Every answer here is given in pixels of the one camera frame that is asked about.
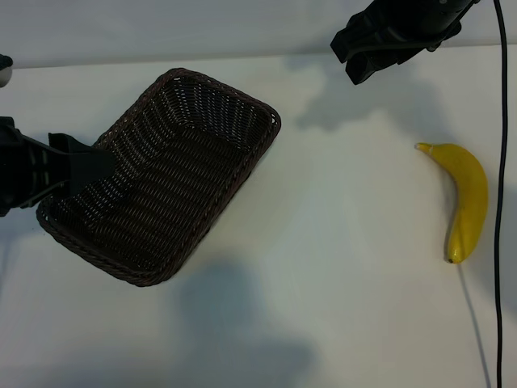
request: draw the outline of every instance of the woven texture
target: woven texture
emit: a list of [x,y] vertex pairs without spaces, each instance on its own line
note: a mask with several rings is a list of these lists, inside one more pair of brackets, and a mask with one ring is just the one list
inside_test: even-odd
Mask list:
[[265,103],[170,70],[94,144],[116,173],[74,197],[47,197],[40,224],[59,243],[138,286],[171,278],[280,130]]

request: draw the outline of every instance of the white wall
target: white wall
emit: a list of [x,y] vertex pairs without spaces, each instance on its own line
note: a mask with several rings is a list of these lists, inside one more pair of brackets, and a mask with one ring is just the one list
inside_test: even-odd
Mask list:
[[[370,0],[7,0],[2,46],[18,67],[328,50]],[[517,40],[517,2],[503,0]],[[498,41],[493,3],[470,11],[451,44]]]

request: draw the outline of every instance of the banana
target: banana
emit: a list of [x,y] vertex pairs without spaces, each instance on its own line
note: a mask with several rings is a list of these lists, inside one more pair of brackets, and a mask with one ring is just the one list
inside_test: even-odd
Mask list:
[[477,159],[454,144],[418,143],[417,150],[429,155],[456,183],[457,207],[448,241],[448,261],[459,264],[476,248],[488,210],[488,180]]

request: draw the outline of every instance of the banana tip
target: banana tip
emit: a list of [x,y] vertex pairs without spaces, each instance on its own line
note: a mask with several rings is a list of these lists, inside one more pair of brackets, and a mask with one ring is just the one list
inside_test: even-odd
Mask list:
[[433,146],[428,143],[417,143],[414,148],[425,154],[431,154],[433,152]]

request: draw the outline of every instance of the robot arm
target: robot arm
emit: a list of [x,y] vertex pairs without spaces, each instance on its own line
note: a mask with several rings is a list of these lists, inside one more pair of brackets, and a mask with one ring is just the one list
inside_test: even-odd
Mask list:
[[422,50],[435,51],[461,31],[460,20],[480,0],[374,0],[351,17],[330,47],[358,85],[376,71]]

